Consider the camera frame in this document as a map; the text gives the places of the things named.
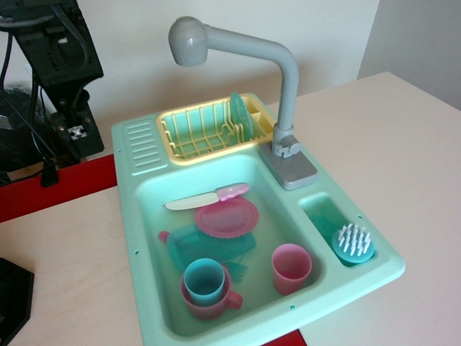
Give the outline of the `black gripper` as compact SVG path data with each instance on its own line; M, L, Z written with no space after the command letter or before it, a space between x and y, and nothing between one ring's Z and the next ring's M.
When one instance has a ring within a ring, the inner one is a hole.
M74 101L68 126L62 112L50 116L73 161L102 152L84 87L104 74L78 2L2 1L1 31L14 36L53 101Z

